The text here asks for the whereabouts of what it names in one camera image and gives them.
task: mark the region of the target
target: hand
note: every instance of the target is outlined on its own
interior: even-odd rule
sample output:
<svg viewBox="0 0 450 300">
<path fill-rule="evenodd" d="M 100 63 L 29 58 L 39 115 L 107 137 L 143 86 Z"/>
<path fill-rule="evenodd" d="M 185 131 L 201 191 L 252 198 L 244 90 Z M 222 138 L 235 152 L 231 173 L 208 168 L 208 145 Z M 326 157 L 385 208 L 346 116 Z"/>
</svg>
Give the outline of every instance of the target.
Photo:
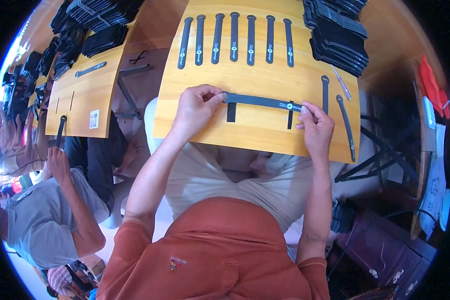
<svg viewBox="0 0 450 300">
<path fill-rule="evenodd" d="M 312 161 L 328 162 L 335 122 L 317 105 L 305 101 L 302 104 L 298 120 L 303 123 L 295 125 L 295 128 L 305 129 L 305 145 Z"/>
<path fill-rule="evenodd" d="M 48 171 L 59 184 L 72 179 L 70 176 L 70 165 L 67 154 L 59 148 L 48 148 L 46 164 Z"/>
<path fill-rule="evenodd" d="M 223 90 L 209 85 L 187 87 L 178 100 L 171 132 L 188 142 L 208 124 L 225 99 Z"/>
<path fill-rule="evenodd" d="M 25 120 L 25 125 L 27 125 L 27 128 L 31 127 L 34 123 L 34 112 L 29 109 L 27 114 L 27 119 Z"/>
</svg>

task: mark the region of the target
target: wooden cabinet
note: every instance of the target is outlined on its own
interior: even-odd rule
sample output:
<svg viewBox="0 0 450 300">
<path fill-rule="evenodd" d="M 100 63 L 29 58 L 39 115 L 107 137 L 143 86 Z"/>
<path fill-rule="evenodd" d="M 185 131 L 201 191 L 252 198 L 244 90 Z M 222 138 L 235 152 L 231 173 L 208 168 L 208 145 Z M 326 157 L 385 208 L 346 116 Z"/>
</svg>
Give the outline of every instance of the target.
<svg viewBox="0 0 450 300">
<path fill-rule="evenodd" d="M 394 299 L 400 300 L 409 298 L 436 253 L 429 244 L 410 240 L 407 231 L 371 210 L 358 210 L 352 230 L 340 235 L 337 244 L 377 287 L 397 284 Z"/>
</svg>

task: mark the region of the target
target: cabinet door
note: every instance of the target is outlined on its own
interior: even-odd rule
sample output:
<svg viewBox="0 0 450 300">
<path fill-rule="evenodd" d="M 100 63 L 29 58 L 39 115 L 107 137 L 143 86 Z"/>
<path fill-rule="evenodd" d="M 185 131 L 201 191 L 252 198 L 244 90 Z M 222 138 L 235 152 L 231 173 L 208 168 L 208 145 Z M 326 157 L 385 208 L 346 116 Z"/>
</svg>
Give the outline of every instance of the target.
<svg viewBox="0 0 450 300">
<path fill-rule="evenodd" d="M 405 244 L 378 225 L 355 223 L 345 244 L 346 254 L 379 286 L 396 265 Z"/>
<path fill-rule="evenodd" d="M 408 277 L 407 281 L 403 285 L 398 286 L 398 291 L 393 297 L 394 300 L 407 300 L 409 299 L 413 292 L 417 289 L 417 286 L 422 281 L 425 273 L 430 267 L 430 263 L 424 259 L 420 261 L 418 266 L 416 266 L 413 273 Z"/>
<path fill-rule="evenodd" d="M 421 259 L 422 257 L 420 255 L 406 247 L 403 249 L 402 255 L 391 269 L 390 273 L 384 277 L 384 280 L 381 281 L 378 286 L 385 287 L 397 284 L 401 287 L 412 275 Z"/>
</svg>

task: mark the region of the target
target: sticker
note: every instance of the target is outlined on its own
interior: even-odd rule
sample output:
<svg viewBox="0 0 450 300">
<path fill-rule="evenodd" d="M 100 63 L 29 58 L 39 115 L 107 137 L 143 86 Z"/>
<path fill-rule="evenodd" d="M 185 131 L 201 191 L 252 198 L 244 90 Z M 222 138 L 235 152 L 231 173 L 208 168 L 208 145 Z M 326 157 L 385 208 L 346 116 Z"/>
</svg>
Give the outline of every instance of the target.
<svg viewBox="0 0 450 300">
<path fill-rule="evenodd" d="M 100 110 L 90 111 L 90 129 L 98 128 L 98 116 L 100 115 Z"/>
</svg>

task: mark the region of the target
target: embroidered logo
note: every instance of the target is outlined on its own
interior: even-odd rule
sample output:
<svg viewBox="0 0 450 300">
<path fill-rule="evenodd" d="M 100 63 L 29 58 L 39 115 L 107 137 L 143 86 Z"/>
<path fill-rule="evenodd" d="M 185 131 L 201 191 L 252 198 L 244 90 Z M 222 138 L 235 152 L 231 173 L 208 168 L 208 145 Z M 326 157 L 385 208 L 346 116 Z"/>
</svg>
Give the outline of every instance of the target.
<svg viewBox="0 0 450 300">
<path fill-rule="evenodd" d="M 170 257 L 171 260 L 171 264 L 168 266 L 168 269 L 170 271 L 175 271 L 178 267 L 180 267 L 181 265 L 185 265 L 187 262 L 181 260 L 180 258 L 176 258 L 176 257 Z"/>
</svg>

